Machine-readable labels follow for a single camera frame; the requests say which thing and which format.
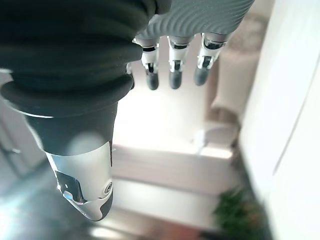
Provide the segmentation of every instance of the ribbed rubber cover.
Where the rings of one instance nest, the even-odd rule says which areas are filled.
[[[230,34],[254,0],[172,0],[170,12],[155,15],[136,37],[187,37],[197,33]]]

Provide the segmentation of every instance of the grey fingertip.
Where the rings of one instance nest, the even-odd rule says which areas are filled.
[[[170,72],[169,84],[172,89],[178,89],[181,86],[181,82],[182,82],[181,71]]]
[[[158,74],[149,72],[146,75],[146,83],[151,90],[156,90],[159,87],[159,79],[158,79]]]
[[[206,83],[210,69],[203,68],[196,68],[194,72],[194,83],[197,86],[201,86]]]

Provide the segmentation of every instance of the screw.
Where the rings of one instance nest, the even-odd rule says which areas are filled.
[[[112,188],[112,182],[110,182],[108,184],[108,186],[106,186],[105,190],[104,190],[104,193],[105,194],[108,194],[110,191],[111,191],[111,188]]]

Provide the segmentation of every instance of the green plant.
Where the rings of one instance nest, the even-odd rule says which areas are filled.
[[[232,239],[260,239],[263,223],[259,205],[245,200],[243,190],[234,188],[221,193],[213,213],[221,229]]]

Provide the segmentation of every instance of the robotic hand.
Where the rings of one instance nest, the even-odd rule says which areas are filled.
[[[208,72],[254,0],[11,0],[0,3],[1,95],[46,153],[58,189],[92,221],[113,201],[112,139],[118,101],[133,88],[129,62],[158,80],[168,36],[169,82],[179,88],[189,43],[202,33],[194,81]]]

